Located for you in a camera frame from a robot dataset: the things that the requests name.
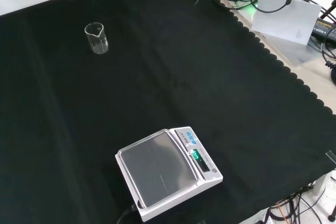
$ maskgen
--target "digital scale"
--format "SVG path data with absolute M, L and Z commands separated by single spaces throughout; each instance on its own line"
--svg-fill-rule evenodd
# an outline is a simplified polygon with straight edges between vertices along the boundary
M 223 181 L 190 127 L 156 132 L 116 159 L 143 221 Z

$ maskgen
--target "scale control panel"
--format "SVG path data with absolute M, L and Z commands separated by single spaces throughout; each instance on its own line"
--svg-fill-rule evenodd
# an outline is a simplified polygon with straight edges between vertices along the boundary
M 205 180 L 221 177 L 216 165 L 190 127 L 171 129 L 173 130 Z

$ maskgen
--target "glass beaker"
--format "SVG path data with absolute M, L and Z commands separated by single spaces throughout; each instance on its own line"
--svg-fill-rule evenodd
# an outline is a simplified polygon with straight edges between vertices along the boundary
M 84 31 L 88 37 L 90 47 L 94 53 L 103 54 L 109 49 L 109 44 L 107 42 L 104 26 L 102 23 L 90 23 L 85 27 Z

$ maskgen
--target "black cloth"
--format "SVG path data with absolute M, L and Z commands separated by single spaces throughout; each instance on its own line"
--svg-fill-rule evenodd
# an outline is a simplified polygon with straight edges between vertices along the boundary
M 1 224 L 116 223 L 115 154 L 164 128 L 224 180 L 148 223 L 239 223 L 333 169 L 331 110 L 212 0 L 52 0 L 0 17 L 0 59 Z

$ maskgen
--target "green digital display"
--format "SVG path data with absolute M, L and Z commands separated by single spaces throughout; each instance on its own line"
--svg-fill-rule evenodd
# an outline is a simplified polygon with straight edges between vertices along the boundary
M 194 159 L 204 173 L 210 172 L 209 167 L 206 165 L 205 161 L 203 160 L 197 149 L 191 150 L 191 154 L 193 155 Z

